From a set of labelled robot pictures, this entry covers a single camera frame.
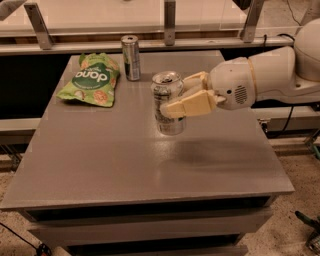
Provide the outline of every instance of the snack bag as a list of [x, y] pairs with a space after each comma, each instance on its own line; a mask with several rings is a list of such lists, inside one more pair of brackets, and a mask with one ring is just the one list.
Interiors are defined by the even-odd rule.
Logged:
[[112, 107], [119, 65], [105, 53], [82, 54], [79, 64], [80, 71], [58, 92], [57, 97]]

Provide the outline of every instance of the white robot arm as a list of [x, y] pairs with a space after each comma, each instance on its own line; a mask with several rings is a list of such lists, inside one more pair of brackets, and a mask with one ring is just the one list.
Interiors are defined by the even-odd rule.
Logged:
[[161, 106], [164, 116], [210, 113], [216, 106], [233, 110], [274, 99], [298, 104], [320, 101], [320, 19], [308, 23], [294, 49], [282, 47], [236, 58], [184, 79], [185, 93]]

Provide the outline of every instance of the silver can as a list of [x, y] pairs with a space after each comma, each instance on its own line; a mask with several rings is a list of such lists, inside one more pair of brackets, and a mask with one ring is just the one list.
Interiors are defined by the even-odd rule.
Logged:
[[160, 112], [161, 104], [180, 96], [183, 93], [183, 81], [175, 71], [158, 73], [152, 78], [151, 91], [154, 97], [155, 118], [158, 130], [165, 135], [176, 135], [186, 127], [186, 119], [167, 118]]
[[127, 79], [137, 81], [141, 76], [138, 37], [134, 35], [123, 36], [121, 45]]

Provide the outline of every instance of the metal bar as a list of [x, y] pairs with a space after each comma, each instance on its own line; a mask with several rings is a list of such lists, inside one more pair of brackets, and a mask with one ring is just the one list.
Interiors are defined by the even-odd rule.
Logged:
[[[223, 39], [179, 39], [174, 46], [166, 46], [163, 40], [139, 41], [140, 52], [161, 52], [168, 50], [212, 50], [221, 48], [261, 47], [263, 38], [255, 38], [251, 44], [244, 43], [239, 38]], [[269, 37], [266, 47], [292, 46], [291, 39], [285, 37]], [[41, 50], [37, 45], [0, 45], [0, 56], [13, 55], [40, 55], [40, 54], [81, 54], [83, 52], [121, 53], [119, 42], [87, 42], [54, 44], [50, 50]]]
[[175, 43], [176, 1], [164, 1], [164, 43], [172, 46]]
[[259, 21], [261, 10], [264, 0], [252, 0], [250, 4], [249, 13], [247, 16], [246, 24], [242, 30], [240, 37], [245, 43], [251, 43], [254, 40], [256, 27]]
[[27, 3], [24, 8], [28, 14], [34, 32], [36, 33], [38, 43], [41, 49], [49, 50], [52, 48], [52, 39], [49, 35], [46, 24], [44, 23], [40, 9], [37, 3]]

